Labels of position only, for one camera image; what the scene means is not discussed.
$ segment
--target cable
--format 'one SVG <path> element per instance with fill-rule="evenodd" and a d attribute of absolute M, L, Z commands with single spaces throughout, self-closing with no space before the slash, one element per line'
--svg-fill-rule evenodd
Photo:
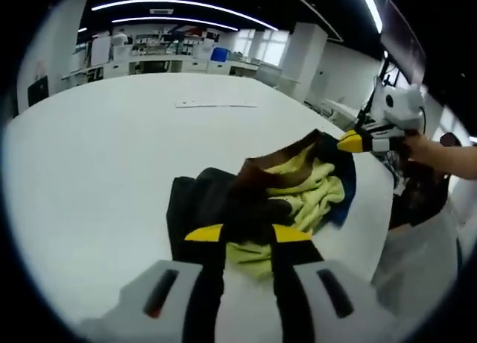
<path fill-rule="evenodd" d="M 387 75 L 388 73 L 391 73 L 391 72 L 394 71 L 396 68 L 397 68 L 397 65 L 394 65 L 394 67 L 393 67 L 392 69 L 389 69 L 388 71 L 385 72 L 385 75 Z"/>
<path fill-rule="evenodd" d="M 381 78 L 378 77 L 378 76 L 375 76 L 374 77 L 374 89 L 373 89 L 373 93 L 371 93 L 371 96 L 370 96 L 370 99 L 367 100 L 367 103 L 366 105 L 363 107 L 361 107 L 361 109 L 359 110 L 359 113 L 358 113 L 358 116 L 356 117 L 356 119 L 358 119 L 358 123 L 356 123 L 356 127 L 357 128 L 360 128 L 362 127 L 362 125 L 364 124 L 364 122 L 366 121 L 366 115 L 371 112 L 371 107 L 373 106 L 373 100 L 374 100 L 374 94 L 376 92 L 376 87 L 378 85 L 378 81 L 380 81 Z"/>
<path fill-rule="evenodd" d="M 420 106 L 419 108 L 423 111 L 423 116 L 424 116 L 424 130 L 423 130 L 423 133 L 426 134 L 426 127 L 427 127 L 426 110 L 424 110 L 423 106 Z"/>
<path fill-rule="evenodd" d="M 367 104 L 367 102 L 364 102 L 363 105 L 361 105 L 361 109 L 359 110 L 359 113 L 364 109 L 364 106 L 366 106 L 366 104 Z M 355 118 L 353 118 L 353 119 L 351 120 L 351 122 L 349 122 L 347 125 L 343 126 L 341 129 L 342 129 L 342 130 L 350 130 L 350 129 L 354 128 L 354 126 L 351 127 L 351 125 L 352 125 L 354 122 L 356 122 L 356 121 L 359 120 L 359 113 L 358 113 L 358 115 L 357 115 Z"/>

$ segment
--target white table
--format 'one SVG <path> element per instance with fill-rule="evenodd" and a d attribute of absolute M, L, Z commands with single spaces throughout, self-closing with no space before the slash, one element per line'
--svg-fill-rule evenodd
<path fill-rule="evenodd" d="M 351 108 L 347 106 L 346 104 L 338 103 L 336 101 L 332 101 L 331 99 L 325 99 L 323 100 L 323 104 L 332 110 L 336 110 L 339 113 L 341 113 L 343 116 L 347 117 L 350 121 L 355 119 L 358 114 L 359 110 L 355 110 L 354 108 Z"/>
<path fill-rule="evenodd" d="M 175 104 L 257 108 L 176 108 Z M 152 74 L 94 82 L 26 110 L 4 137 L 4 187 L 13 235 L 40 291 L 70 324 L 103 315 L 119 290 L 171 259 L 165 212 L 174 177 L 213 166 L 237 173 L 246 157 L 312 129 L 342 134 L 310 109 L 254 79 Z M 392 179 L 355 155 L 357 192 L 343 228 L 313 241 L 364 280 L 378 265 Z M 217 342 L 278 342 L 270 283 L 224 275 Z"/>

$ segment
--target window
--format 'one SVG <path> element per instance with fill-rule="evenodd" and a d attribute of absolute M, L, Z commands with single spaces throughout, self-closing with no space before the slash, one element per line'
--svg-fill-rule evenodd
<path fill-rule="evenodd" d="M 265 30 L 256 53 L 256 58 L 263 62 L 279 66 L 285 53 L 288 31 Z"/>
<path fill-rule="evenodd" d="M 427 107 L 427 112 L 430 112 L 431 110 L 433 110 L 432 107 L 429 105 L 426 107 Z M 435 132 L 432 134 L 431 139 L 437 142 L 445 133 L 448 133 L 448 132 L 454 133 L 457 135 L 457 137 L 459 137 L 460 135 L 458 135 L 457 132 L 461 130 L 460 126 L 461 126 L 461 123 L 457 120 L 457 118 L 455 117 L 455 114 L 450 110 L 450 108 L 448 108 L 447 106 L 444 106 L 444 108 L 442 109 L 442 113 L 440 115 L 438 127 L 436 128 Z"/>
<path fill-rule="evenodd" d="M 398 72 L 397 76 L 398 76 L 397 83 L 396 83 L 397 88 L 409 89 L 411 87 L 411 85 L 409 84 L 408 80 L 405 79 L 402 72 Z"/>
<path fill-rule="evenodd" d="M 240 30 L 236 36 L 236 41 L 233 44 L 233 52 L 241 52 L 245 57 L 248 56 L 253 37 L 255 36 L 255 30 Z"/>

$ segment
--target ceiling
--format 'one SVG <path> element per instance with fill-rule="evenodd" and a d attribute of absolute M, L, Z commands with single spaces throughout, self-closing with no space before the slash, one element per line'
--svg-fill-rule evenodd
<path fill-rule="evenodd" d="M 262 25 L 221 11 L 177 4 L 129 4 L 92 12 L 99 4 L 121 0 L 88 0 L 81 27 L 101 30 L 111 20 L 150 16 L 149 8 L 174 8 L 176 17 L 217 22 L 236 28 L 265 29 Z M 189 0 L 225 7 L 292 31 L 295 22 L 315 22 L 330 39 L 342 38 L 344 45 L 375 58 L 381 58 L 382 47 L 373 19 L 364 0 Z M 441 103 L 448 104 L 472 134 L 477 134 L 477 121 L 472 121 L 477 104 L 468 103 L 470 93 L 470 41 L 468 9 L 470 0 L 393 0 L 414 29 L 427 56 L 424 82 Z M 379 11 L 385 0 L 375 0 Z"/>

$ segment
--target blue bin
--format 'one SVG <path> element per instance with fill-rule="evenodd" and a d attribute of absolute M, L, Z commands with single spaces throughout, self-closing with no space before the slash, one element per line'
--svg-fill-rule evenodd
<path fill-rule="evenodd" d="M 216 47 L 212 52 L 212 56 L 210 60 L 217 61 L 217 62 L 225 62 L 227 60 L 227 55 L 229 54 L 229 50 L 223 47 Z"/>

